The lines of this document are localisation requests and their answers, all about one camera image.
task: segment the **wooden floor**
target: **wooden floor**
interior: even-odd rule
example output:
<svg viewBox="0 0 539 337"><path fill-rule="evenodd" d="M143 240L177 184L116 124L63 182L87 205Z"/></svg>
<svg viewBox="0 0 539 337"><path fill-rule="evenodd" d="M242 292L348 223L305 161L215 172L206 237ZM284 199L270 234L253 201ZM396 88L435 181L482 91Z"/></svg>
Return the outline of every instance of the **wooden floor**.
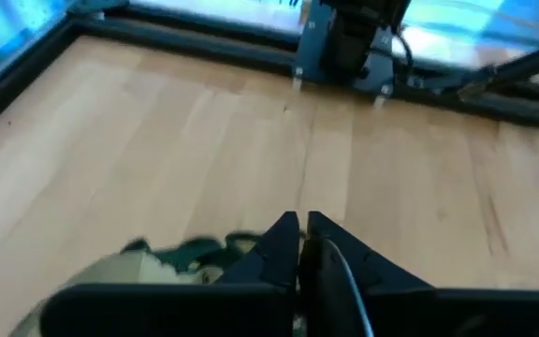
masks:
<svg viewBox="0 0 539 337"><path fill-rule="evenodd" d="M437 286L539 288L539 130L290 88L71 46L0 116L0 336L136 236L262 231L286 210L324 212Z"/></svg>

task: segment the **black cable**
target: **black cable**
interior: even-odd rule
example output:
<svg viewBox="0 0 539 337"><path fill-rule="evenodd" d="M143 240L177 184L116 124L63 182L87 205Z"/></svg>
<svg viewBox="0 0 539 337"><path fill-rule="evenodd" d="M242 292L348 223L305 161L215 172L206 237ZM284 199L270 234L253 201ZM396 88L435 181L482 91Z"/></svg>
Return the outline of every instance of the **black cable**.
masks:
<svg viewBox="0 0 539 337"><path fill-rule="evenodd" d="M413 52L411 51L411 47L409 46L409 43L402 37L401 31L397 31L394 33L394 37L401 42L402 47L404 48L404 56L407 59L407 71L404 75L405 83L408 82L408 80L413 75L413 69L415 68L415 62L413 61Z"/></svg>

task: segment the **metal bracket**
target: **metal bracket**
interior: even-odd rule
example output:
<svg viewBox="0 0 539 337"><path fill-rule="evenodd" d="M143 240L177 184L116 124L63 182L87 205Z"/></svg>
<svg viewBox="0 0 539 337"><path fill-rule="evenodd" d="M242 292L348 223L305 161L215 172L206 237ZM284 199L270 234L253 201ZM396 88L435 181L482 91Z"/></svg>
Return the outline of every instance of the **metal bracket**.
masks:
<svg viewBox="0 0 539 337"><path fill-rule="evenodd" d="M460 99L467 99L471 96L479 95L485 92L488 85L494 80L497 74L496 66L485 66L478 70L473 76L473 81L463 85L457 90Z"/></svg>
<svg viewBox="0 0 539 337"><path fill-rule="evenodd" d="M384 107L386 100L392 96L392 86L384 84L380 89L380 95L378 95L373 101L374 109L381 109Z"/></svg>
<svg viewBox="0 0 539 337"><path fill-rule="evenodd" d="M295 67L295 73L292 78L292 88L299 92L303 84L303 68L300 66Z"/></svg>
<svg viewBox="0 0 539 337"><path fill-rule="evenodd" d="M77 15L95 14L106 9L126 7L129 3L129 0L78 0L70 7L68 13Z"/></svg>

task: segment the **black plastic part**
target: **black plastic part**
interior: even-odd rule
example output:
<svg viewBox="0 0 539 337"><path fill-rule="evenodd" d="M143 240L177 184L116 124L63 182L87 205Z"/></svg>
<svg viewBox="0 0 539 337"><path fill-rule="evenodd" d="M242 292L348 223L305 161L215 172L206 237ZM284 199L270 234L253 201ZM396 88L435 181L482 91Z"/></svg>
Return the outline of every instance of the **black plastic part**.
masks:
<svg viewBox="0 0 539 337"><path fill-rule="evenodd" d="M320 212L309 212L308 235L326 238L340 249L362 294L431 289L425 281L373 251Z"/></svg>
<svg viewBox="0 0 539 337"><path fill-rule="evenodd" d="M264 282L294 290L298 264L299 219L295 212L285 212L257 245L216 283Z"/></svg>
<svg viewBox="0 0 539 337"><path fill-rule="evenodd" d="M40 328L43 337L285 337L291 302L267 284L73 286L49 300Z"/></svg>
<svg viewBox="0 0 539 337"><path fill-rule="evenodd" d="M365 302L376 336L539 337L539 291L433 289Z"/></svg>
<svg viewBox="0 0 539 337"><path fill-rule="evenodd" d="M305 242L299 280L307 336L373 336L353 274L333 242L315 236Z"/></svg>
<svg viewBox="0 0 539 337"><path fill-rule="evenodd" d="M183 29L213 37L231 38L259 46L297 52L300 33L287 33L240 22L227 22L171 8L131 4L105 11L106 18L124 18Z"/></svg>

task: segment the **black metal frame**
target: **black metal frame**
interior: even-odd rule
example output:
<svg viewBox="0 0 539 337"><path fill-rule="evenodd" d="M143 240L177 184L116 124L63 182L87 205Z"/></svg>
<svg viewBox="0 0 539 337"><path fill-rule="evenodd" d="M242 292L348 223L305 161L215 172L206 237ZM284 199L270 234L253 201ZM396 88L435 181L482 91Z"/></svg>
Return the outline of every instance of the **black metal frame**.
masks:
<svg viewBox="0 0 539 337"><path fill-rule="evenodd" d="M317 30L307 24L301 37L292 33L247 24L221 22L168 9L128 4L125 0L97 1L91 7L74 7L32 48L0 74L0 113L81 35L120 40L167 51L191 52L239 66L252 66L296 77L294 69L306 66L306 81L329 82L322 76L310 77L308 48L317 48ZM103 8L105 20L94 13ZM326 22L330 10L313 0L308 22ZM168 29L135 23L148 22ZM315 34L315 43L307 47ZM384 55L374 55L387 64ZM529 76L539 72L539 51L507 65L471 72L464 69L418 63L415 75L401 80L404 61L394 59L394 77L389 93L393 98L456 110L483 117L539 127L539 84ZM354 85L368 96L380 95L376 84Z"/></svg>

